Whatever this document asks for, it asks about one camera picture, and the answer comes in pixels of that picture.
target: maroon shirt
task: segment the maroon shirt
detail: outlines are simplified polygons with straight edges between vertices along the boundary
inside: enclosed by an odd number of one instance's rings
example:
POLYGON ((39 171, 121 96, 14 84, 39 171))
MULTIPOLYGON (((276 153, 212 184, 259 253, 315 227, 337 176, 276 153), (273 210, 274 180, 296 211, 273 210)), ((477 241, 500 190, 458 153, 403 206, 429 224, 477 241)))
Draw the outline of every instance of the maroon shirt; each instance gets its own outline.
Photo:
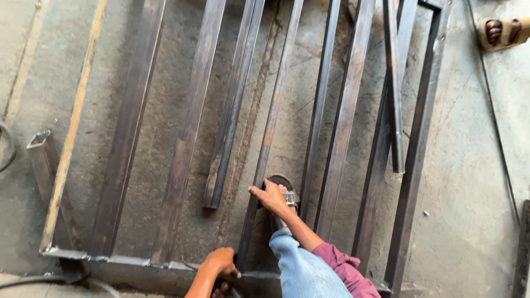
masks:
POLYGON ((359 259, 340 252, 329 243, 317 246, 312 253, 321 257, 337 273, 354 298, 381 298, 372 282, 356 269, 359 259))

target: concrete floor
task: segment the concrete floor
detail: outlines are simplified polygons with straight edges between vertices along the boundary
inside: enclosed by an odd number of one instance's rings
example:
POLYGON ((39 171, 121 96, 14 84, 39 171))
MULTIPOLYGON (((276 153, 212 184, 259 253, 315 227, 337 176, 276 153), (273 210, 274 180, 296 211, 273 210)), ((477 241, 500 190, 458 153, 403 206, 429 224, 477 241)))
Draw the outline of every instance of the concrete floor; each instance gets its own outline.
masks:
MULTIPOLYGON (((158 226, 182 98, 186 92, 205 1, 168 3, 157 65, 144 114, 115 253, 148 257, 158 226)), ((174 259, 201 262, 219 246, 237 248, 257 163, 292 1, 266 3, 239 119, 223 201, 204 213, 201 198, 226 95, 243 1, 227 1, 205 107, 193 155, 174 259)), ((472 0, 475 22, 484 17, 530 13, 524 0, 472 0)), ((60 2, 0 0, 0 110, 25 145, 45 128, 58 150, 69 124, 96 0, 60 2)), ((385 69, 382 4, 377 2, 370 45, 348 148, 331 242, 349 252, 372 144, 385 69)), ((143 1, 109 1, 96 45, 67 188, 84 244, 90 239, 105 165, 142 12, 143 1)), ((268 173, 280 172, 299 189, 312 112, 328 1, 306 0, 269 156, 268 173)), ((418 8, 403 86, 403 124, 408 133, 427 42, 430 12, 418 8)), ((319 140, 313 219, 352 20, 341 8, 328 98, 319 140)), ((519 210, 529 197, 530 45, 485 55, 493 107, 519 210)), ((420 297, 508 297, 514 276, 519 227, 510 202, 494 132, 492 112, 466 1, 453 2, 427 154, 412 228, 405 281, 426 288, 420 297)), ((0 139, 0 154, 5 140, 0 139)), ((0 155, 5 159, 6 152, 0 155)), ((384 276, 401 177, 388 171, 369 261, 376 280, 384 276)), ((0 269, 10 274, 60 272, 57 260, 38 256, 47 206, 40 200, 28 156, 0 173, 0 269)), ((277 270, 267 248, 270 231, 258 213, 251 264, 277 270)), ((94 276, 149 292, 183 294, 193 275, 166 270, 91 264, 94 276)))

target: leg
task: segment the leg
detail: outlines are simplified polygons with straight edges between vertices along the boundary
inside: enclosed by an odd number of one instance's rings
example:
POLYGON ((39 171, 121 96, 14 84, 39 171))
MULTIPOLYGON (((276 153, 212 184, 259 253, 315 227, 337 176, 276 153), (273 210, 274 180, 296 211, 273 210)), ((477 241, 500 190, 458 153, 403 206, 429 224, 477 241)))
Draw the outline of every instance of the leg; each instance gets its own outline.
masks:
POLYGON ((278 258, 283 297, 351 298, 331 267, 320 257, 299 247, 288 228, 276 231, 269 246, 278 258))

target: hand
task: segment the hand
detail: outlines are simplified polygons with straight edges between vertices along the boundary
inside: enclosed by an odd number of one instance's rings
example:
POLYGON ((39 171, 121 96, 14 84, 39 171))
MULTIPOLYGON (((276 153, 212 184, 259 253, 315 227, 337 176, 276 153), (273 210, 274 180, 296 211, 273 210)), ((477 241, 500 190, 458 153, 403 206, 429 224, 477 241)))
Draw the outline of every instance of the hand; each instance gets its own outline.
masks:
POLYGON ((206 266, 213 266, 218 274, 232 275, 240 278, 241 272, 234 265, 234 249, 231 247, 222 247, 211 252, 204 261, 206 266))
POLYGON ((265 181, 265 190, 261 190, 256 186, 249 186, 248 190, 251 194, 258 197, 261 204, 272 213, 280 216, 284 211, 287 211, 289 207, 285 203, 284 196, 281 194, 278 185, 274 182, 271 182, 267 179, 265 181))

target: brown sandal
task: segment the brown sandal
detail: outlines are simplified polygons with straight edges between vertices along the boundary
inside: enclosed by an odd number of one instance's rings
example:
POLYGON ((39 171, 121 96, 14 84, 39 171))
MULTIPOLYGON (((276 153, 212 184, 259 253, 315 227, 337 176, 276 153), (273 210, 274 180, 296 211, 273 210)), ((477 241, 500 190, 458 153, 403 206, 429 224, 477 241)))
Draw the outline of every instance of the brown sandal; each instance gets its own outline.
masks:
POLYGON ((530 37, 530 17, 499 20, 502 23, 501 35, 499 40, 492 45, 488 41, 488 31, 486 29, 486 24, 494 20, 495 19, 485 19, 478 27, 479 41, 485 51, 495 51, 518 46, 525 43, 528 37, 530 37), (514 26, 514 22, 519 22, 521 24, 521 31, 519 31, 519 33, 517 33, 515 36, 515 39, 510 42, 510 35, 512 27, 514 26))

